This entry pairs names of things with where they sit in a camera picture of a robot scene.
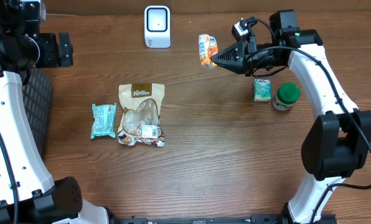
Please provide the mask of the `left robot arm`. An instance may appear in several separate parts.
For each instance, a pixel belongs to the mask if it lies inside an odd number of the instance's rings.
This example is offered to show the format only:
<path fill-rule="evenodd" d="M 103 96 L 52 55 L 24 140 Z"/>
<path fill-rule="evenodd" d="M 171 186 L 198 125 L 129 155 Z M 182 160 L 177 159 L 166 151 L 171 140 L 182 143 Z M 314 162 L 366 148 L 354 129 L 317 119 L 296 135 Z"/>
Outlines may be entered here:
<path fill-rule="evenodd" d="M 42 1 L 0 1 L 0 223 L 113 223 L 73 177 L 54 180 L 27 119 L 22 88 L 34 68 L 73 65 L 67 33 L 42 33 Z"/>

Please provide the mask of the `teal tissue packet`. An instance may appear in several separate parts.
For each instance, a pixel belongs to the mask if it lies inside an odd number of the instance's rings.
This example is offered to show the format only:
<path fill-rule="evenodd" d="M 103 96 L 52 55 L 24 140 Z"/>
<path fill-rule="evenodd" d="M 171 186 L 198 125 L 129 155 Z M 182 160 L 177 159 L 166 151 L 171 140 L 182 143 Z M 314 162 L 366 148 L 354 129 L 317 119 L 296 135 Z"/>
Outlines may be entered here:
<path fill-rule="evenodd" d="M 270 80 L 255 79 L 253 88 L 253 101 L 269 101 L 271 99 Z"/>

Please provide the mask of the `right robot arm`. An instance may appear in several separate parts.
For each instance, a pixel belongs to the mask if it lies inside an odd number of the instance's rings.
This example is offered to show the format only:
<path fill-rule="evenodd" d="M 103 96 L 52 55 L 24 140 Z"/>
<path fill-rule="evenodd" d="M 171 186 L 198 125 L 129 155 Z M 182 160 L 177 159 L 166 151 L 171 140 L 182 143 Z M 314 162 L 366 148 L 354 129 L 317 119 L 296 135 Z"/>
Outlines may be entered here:
<path fill-rule="evenodd" d="M 272 14 L 265 26 L 271 42 L 258 44 L 259 19 L 241 19 L 232 27 L 236 42 L 212 56 L 213 63 L 248 77 L 261 68 L 274 75 L 288 68 L 298 78 L 314 114 L 301 147 L 305 175 L 279 215 L 252 215 L 252 223 L 335 223 L 322 210 L 338 187 L 371 156 L 371 111 L 362 111 L 338 82 L 318 32 L 302 30 L 292 9 Z"/>

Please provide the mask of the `beige snack pouch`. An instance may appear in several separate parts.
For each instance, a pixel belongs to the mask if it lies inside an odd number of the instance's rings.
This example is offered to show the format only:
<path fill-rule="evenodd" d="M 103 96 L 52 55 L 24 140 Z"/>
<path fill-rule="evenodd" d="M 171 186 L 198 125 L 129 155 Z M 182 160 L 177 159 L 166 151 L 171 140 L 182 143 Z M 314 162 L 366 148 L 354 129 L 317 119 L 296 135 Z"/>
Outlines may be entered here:
<path fill-rule="evenodd" d="M 118 142 L 127 146 L 143 143 L 164 147 L 160 125 L 165 86 L 158 83 L 127 84 L 118 87 L 123 115 L 118 128 Z"/>

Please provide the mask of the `green lid jar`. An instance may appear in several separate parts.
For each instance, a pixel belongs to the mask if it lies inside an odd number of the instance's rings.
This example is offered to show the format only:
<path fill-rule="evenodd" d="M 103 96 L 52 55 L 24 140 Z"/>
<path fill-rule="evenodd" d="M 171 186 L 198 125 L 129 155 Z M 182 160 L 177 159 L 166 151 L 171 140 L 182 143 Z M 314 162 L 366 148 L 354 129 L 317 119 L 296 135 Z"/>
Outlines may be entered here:
<path fill-rule="evenodd" d="M 274 97 L 272 105 L 280 111 L 289 110 L 299 100 L 301 91 L 295 83 L 282 84 Z"/>

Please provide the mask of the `orange snack packet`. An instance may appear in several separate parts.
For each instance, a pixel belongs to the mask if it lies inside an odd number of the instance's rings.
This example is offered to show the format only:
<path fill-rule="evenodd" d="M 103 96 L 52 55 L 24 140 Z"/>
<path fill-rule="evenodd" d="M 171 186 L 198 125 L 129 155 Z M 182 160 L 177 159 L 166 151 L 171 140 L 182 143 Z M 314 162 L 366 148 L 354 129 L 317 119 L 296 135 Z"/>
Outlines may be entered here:
<path fill-rule="evenodd" d="M 217 65 L 212 61 L 212 56 L 218 53 L 218 45 L 215 37 L 208 34 L 199 35 L 199 57 L 202 66 L 215 68 Z"/>

